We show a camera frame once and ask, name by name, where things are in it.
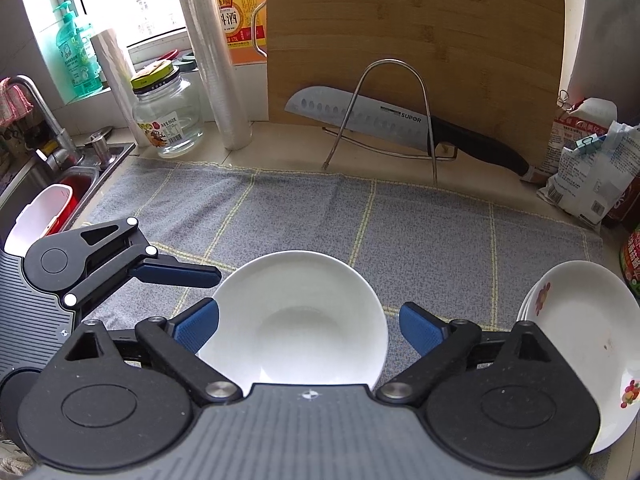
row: orange plastic jug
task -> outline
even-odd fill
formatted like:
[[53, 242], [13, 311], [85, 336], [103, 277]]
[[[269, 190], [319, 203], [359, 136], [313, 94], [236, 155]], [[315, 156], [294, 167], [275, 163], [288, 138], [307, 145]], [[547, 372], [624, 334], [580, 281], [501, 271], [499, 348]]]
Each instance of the orange plastic jug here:
[[[233, 64], [265, 61], [255, 51], [251, 41], [251, 15], [263, 1], [265, 0], [218, 0], [220, 20]], [[266, 9], [261, 10], [257, 16], [256, 38], [258, 46], [266, 50]]]

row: glass jar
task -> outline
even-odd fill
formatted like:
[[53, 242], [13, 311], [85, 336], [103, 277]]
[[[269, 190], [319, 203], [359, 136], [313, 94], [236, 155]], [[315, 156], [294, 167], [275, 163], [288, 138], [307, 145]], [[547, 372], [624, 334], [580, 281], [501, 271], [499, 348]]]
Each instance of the glass jar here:
[[131, 79], [133, 118], [164, 158], [183, 155], [202, 140], [198, 91], [171, 61], [156, 61]]

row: green jar lid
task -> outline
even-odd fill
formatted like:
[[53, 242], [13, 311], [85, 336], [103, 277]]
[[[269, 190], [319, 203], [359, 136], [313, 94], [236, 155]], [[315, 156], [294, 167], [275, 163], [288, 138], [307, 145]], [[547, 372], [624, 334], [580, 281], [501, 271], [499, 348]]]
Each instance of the green jar lid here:
[[168, 59], [154, 61], [145, 66], [131, 78], [131, 88], [139, 90], [151, 86], [161, 79], [167, 77], [174, 70], [174, 66]]

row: beige countertop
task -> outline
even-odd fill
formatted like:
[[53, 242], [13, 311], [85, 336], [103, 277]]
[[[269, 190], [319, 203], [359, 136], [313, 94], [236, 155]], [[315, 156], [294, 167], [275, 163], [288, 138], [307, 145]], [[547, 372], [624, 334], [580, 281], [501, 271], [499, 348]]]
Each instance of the beige countertop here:
[[[197, 149], [177, 157], [175, 160], [188, 162], [216, 162], [225, 166], [263, 168], [268, 170], [322, 171], [321, 166], [331, 149], [335, 137], [314, 126], [292, 124], [272, 124], [258, 122], [253, 126], [254, 138], [242, 150], [227, 151], [214, 123], [206, 124], [206, 137]], [[396, 145], [378, 141], [368, 136], [348, 133], [350, 137], [373, 144], [377, 148], [399, 151]], [[115, 130], [110, 142], [131, 141], [128, 130]], [[419, 153], [411, 149], [405, 153]], [[132, 156], [157, 158], [155, 148], [134, 150], [112, 177], [98, 191], [92, 202], [81, 214], [79, 226], [89, 212], [99, 202], [104, 193], [126, 170]], [[343, 173], [381, 180], [432, 184], [431, 161], [394, 158], [370, 152], [348, 142], [341, 142], [329, 166], [331, 173]], [[493, 166], [459, 152], [453, 162], [438, 163], [438, 185], [462, 194], [490, 200], [499, 205], [538, 214], [565, 222], [576, 223], [575, 219], [558, 208], [551, 206], [536, 196], [536, 187], [521, 182], [518, 176], [505, 168]], [[602, 229], [604, 242], [604, 265], [617, 275], [620, 273], [618, 251], [626, 239], [624, 229]], [[626, 480], [629, 475], [640, 471], [640, 450], [634, 453], [638, 428], [633, 423], [629, 430], [613, 446], [606, 480]]]

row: qr code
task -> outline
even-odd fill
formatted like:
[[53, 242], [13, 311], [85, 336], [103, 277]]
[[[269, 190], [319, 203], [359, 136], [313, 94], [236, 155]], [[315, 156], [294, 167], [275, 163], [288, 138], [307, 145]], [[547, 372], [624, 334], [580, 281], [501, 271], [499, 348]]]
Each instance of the qr code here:
[[546, 194], [554, 204], [558, 204], [562, 200], [562, 193], [560, 193], [553, 184], [546, 190]]
[[604, 206], [596, 200], [595, 202], [593, 202], [591, 210], [596, 213], [596, 215], [600, 216], [602, 213], [604, 213]]

